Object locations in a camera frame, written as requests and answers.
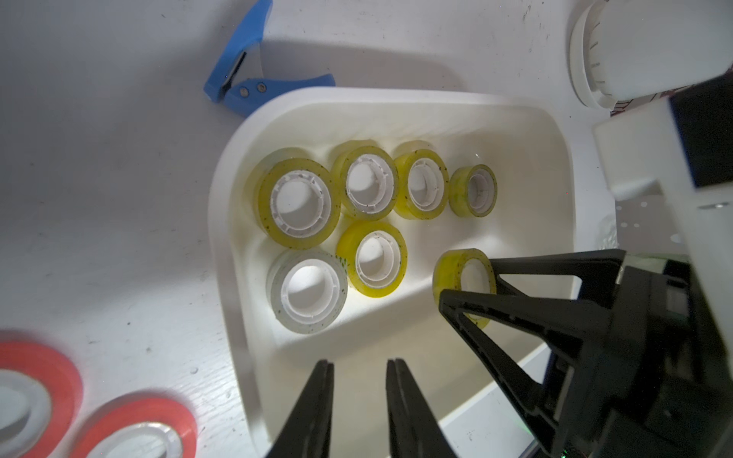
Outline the clear white core tape roll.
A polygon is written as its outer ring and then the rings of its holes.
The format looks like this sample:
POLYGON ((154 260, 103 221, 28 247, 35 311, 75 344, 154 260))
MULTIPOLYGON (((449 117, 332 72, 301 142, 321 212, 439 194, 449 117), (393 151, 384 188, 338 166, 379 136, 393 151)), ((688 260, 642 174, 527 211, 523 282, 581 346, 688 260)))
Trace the clear white core tape roll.
POLYGON ((321 249, 286 250, 270 267, 266 296, 275 318, 298 334, 320 332, 341 314, 347 300, 347 272, 321 249))

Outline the yellow core transparent tape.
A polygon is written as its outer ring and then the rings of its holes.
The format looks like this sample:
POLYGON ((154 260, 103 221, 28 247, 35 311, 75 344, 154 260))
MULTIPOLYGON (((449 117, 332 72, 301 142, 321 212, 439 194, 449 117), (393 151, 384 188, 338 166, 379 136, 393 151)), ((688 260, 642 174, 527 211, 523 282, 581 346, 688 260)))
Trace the yellow core transparent tape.
POLYGON ((450 209, 460 218, 487 217, 496 206, 497 194, 496 176, 487 165, 461 167, 450 177, 450 209))

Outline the yellow core tape roll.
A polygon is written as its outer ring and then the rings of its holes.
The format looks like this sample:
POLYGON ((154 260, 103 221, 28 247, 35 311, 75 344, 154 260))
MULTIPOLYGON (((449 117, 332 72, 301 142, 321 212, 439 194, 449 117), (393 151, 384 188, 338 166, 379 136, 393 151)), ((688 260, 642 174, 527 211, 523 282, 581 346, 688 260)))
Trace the yellow core tape roll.
POLYGON ((350 284, 370 298, 391 294, 406 275, 406 242, 398 229, 385 221, 353 223, 339 238, 335 253, 350 284))
POLYGON ((433 299, 440 303, 444 290, 496 294, 496 274, 489 258, 479 249, 445 252, 433 269, 433 299))
POLYGON ((331 173, 344 216, 379 221, 393 210, 399 174, 392 157, 379 146, 346 145, 335 157, 331 173))
POLYGON ((398 196, 394 210, 403 219, 435 219, 448 203, 449 174, 435 151, 418 149, 395 160, 398 196))
POLYGON ((266 155, 248 174, 244 199, 271 240, 295 250, 325 242, 340 219, 336 179, 302 148, 266 155))

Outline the white storage box tray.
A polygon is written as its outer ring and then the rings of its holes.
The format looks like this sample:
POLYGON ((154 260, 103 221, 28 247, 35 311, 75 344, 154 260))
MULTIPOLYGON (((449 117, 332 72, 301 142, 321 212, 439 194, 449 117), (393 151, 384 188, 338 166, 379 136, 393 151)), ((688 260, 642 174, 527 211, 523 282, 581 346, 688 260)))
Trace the white storage box tray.
POLYGON ((440 315, 433 271, 491 291, 498 263, 574 248, 571 155, 528 103, 467 93, 309 88, 231 137, 210 245, 252 442, 267 455, 315 364, 334 366, 334 457, 389 455, 386 370, 404 360, 460 457, 532 442, 440 315))

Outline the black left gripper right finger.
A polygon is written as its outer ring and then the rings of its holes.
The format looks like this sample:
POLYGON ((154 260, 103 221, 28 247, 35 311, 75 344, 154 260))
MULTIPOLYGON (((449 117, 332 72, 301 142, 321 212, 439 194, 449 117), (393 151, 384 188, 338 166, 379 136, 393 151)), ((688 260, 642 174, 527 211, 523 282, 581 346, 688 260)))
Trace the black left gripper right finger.
POLYGON ((386 391, 391 457, 456 457, 404 360, 387 362, 386 391))

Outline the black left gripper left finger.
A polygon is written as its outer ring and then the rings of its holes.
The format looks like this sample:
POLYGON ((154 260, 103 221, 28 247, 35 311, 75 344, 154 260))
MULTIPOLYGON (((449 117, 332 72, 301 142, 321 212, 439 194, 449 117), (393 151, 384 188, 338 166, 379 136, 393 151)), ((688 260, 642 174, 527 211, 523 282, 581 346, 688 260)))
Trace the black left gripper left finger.
POLYGON ((315 364, 267 457, 328 457, 334 397, 334 364, 315 364))

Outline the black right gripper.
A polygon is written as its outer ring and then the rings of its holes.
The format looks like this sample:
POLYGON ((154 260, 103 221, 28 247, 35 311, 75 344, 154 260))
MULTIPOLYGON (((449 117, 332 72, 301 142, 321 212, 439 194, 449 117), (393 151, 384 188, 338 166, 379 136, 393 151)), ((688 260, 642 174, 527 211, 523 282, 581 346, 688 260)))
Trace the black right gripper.
POLYGON ((732 380, 692 266, 625 256, 491 259, 500 295, 445 290, 439 311, 545 452, 728 456, 732 380), (502 275, 574 277, 580 292, 530 297, 502 275))

